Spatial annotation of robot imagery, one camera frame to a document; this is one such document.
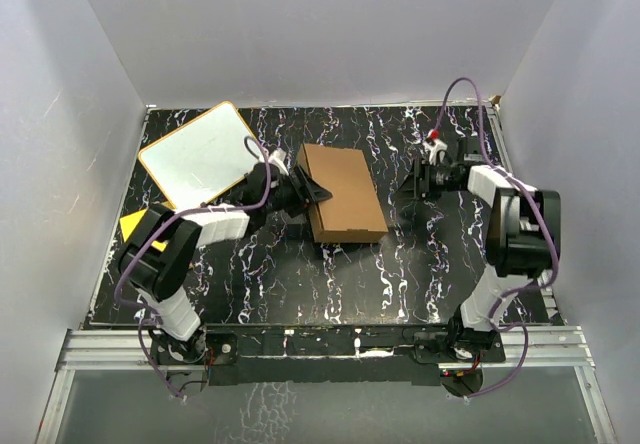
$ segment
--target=orange edge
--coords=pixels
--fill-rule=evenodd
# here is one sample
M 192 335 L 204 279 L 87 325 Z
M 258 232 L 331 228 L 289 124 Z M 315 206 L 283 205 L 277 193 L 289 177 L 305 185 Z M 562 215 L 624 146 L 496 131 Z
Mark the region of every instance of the orange edge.
M 171 203 L 171 205 L 173 206 L 173 208 L 176 208 L 176 204 L 175 202 L 173 202 L 171 200 L 171 198 L 167 195 L 166 191 L 162 188 L 162 186 L 160 185 L 160 183 L 158 182 L 158 180 L 155 178 L 155 176 L 153 175 L 153 173 L 149 170 L 149 168 L 145 165 L 144 161 L 142 160 L 142 158 L 140 157 L 140 155 L 146 151 L 147 149 L 155 146 L 156 144 L 158 144 L 160 141 L 166 139 L 167 137 L 169 137 L 171 134 L 173 134 L 174 132 L 178 132 L 181 129 L 184 129 L 186 126 L 188 126 L 189 124 L 193 124 L 195 121 L 197 121 L 198 119 L 200 119 L 201 117 L 206 116 L 207 114 L 209 114 L 212 111 L 215 111 L 218 107 L 223 106 L 224 104 L 230 104 L 231 107 L 233 107 L 233 110 L 236 111 L 236 114 L 238 115 L 238 117 L 240 118 L 240 120 L 242 121 L 242 123 L 244 124 L 244 127 L 247 128 L 247 131 L 249 131 L 249 134 L 251 134 L 253 136 L 254 139 L 257 139 L 255 134 L 253 133 L 253 131 L 249 128 L 249 126 L 247 125 L 246 121 L 244 120 L 244 118 L 240 115 L 240 113 L 238 112 L 238 108 L 236 106 L 233 105 L 233 102 L 231 101 L 222 101 L 220 104 L 212 107 L 211 109 L 209 109 L 206 112 L 203 112 L 202 114 L 200 114 L 198 117 L 191 119 L 189 122 L 187 122 L 186 124 L 183 124 L 182 126 L 178 127 L 177 129 L 174 129 L 173 131 L 171 131 L 169 134 L 166 134 L 164 136 L 162 136 L 160 139 L 158 139 L 157 141 L 152 142 L 151 144 L 149 144 L 147 147 L 145 147 L 144 149 L 140 149 L 138 151 L 138 161 L 140 161 L 140 164 L 142 164 L 142 167 L 144 167 L 144 170 L 147 171 L 147 174 L 149 174 L 151 176 L 151 179 L 153 179 L 153 182 L 156 183 L 156 185 L 160 188 L 160 191 L 162 192 L 162 194 L 164 195 L 164 197 L 167 198 L 167 200 Z M 231 189 L 233 186 L 235 186 L 236 184 L 238 184 L 240 181 L 242 181 L 242 179 L 244 179 L 244 177 L 241 177 L 240 179 L 238 179 L 236 182 L 234 182 L 233 184 L 231 184 L 229 187 L 227 187 L 225 190 L 221 191 L 219 194 L 216 194 L 215 196 L 213 196 L 211 199 L 209 199 L 207 202 L 211 202 L 212 200 L 214 200 L 216 197 L 221 196 L 222 194 L 224 194 L 225 192 L 227 192 L 229 189 Z

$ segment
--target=white wall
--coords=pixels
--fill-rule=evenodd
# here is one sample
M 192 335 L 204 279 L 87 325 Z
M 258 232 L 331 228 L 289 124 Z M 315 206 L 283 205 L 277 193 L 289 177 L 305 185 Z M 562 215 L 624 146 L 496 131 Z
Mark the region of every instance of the white wall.
M 516 171 L 562 196 L 560 309 L 621 443 L 640 436 L 640 0 L 557 0 L 503 98 Z
M 440 99 L 459 75 L 502 94 L 553 2 L 89 1 L 140 96 L 169 108 Z
M 36 436 L 143 114 L 86 0 L 0 0 L 0 442 Z

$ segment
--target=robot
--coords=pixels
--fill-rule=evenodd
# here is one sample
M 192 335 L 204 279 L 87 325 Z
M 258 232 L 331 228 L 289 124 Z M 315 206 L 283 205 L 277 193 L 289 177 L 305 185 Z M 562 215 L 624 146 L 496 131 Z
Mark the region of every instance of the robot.
M 499 341 L 497 320 L 516 296 L 515 292 L 509 295 L 509 291 L 522 288 L 552 267 L 548 244 L 521 191 L 509 183 L 504 170 L 484 164 L 480 151 L 477 138 L 463 138 L 454 159 L 447 145 L 432 134 L 427 139 L 425 155 L 414 160 L 411 172 L 397 191 L 399 199 L 418 200 L 438 199 L 444 192 L 468 191 L 491 206 L 484 273 L 471 296 L 445 326 L 413 332 L 409 347 L 412 358 L 421 364 L 452 358 L 468 361 L 470 356 L 479 358 L 494 349 Z M 299 166 L 288 172 L 283 163 L 285 156 L 278 149 L 268 157 L 271 186 L 264 206 L 250 212 L 229 212 L 234 206 L 259 200 L 267 181 L 263 160 L 223 197 L 220 206 L 227 212 L 178 218 L 158 239 L 167 243 L 165 250 L 149 248 L 129 275 L 129 283 L 160 318 L 160 329 L 149 331 L 153 342 L 175 361 L 202 362 L 209 345 L 208 330 L 182 286 L 196 248 L 250 235 L 264 225 L 269 213 L 284 211 L 295 217 L 308 206 L 331 198 L 331 193 Z M 526 190 L 533 196 L 559 255 L 559 194 L 531 186 Z M 120 272 L 173 214 L 162 205 L 149 208 L 116 256 Z

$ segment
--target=marble tabletop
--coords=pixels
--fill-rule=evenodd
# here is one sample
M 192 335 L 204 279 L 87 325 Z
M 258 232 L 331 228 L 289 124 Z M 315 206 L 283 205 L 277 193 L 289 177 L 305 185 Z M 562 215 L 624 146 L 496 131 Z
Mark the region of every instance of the marble tabletop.
M 271 215 L 252 236 L 196 251 L 184 286 L 203 321 L 263 325 L 446 322 L 483 272 L 488 207 L 467 192 L 445 193 L 436 202 L 396 203 L 393 198 L 437 110 L 432 106 L 241 109 L 269 151 L 277 147 L 287 151 L 288 166 L 295 162 L 303 142 L 362 149 L 389 234 L 379 244 L 321 245 L 313 242 L 306 219 Z M 204 111 L 150 111 L 141 147 Z M 475 134 L 476 119 L 475 107 L 447 109 L 441 137 L 454 153 L 459 137 Z M 492 159 L 500 162 L 491 130 L 487 144 Z M 164 200 L 136 162 L 122 215 Z M 113 300 L 119 274 L 111 258 L 121 245 L 117 229 L 87 326 L 130 326 L 139 317 Z M 125 296 L 135 299 L 136 293 L 126 288 Z M 539 292 L 514 301 L 505 315 L 506 321 L 522 319 L 548 322 Z

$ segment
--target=brown box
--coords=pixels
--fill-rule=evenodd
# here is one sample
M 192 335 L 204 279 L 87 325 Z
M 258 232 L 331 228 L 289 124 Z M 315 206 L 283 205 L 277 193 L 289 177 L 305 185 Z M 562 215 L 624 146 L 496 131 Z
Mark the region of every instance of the brown box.
M 333 194 L 309 208 L 316 242 L 378 242 L 388 232 L 362 151 L 303 144 L 297 162 Z

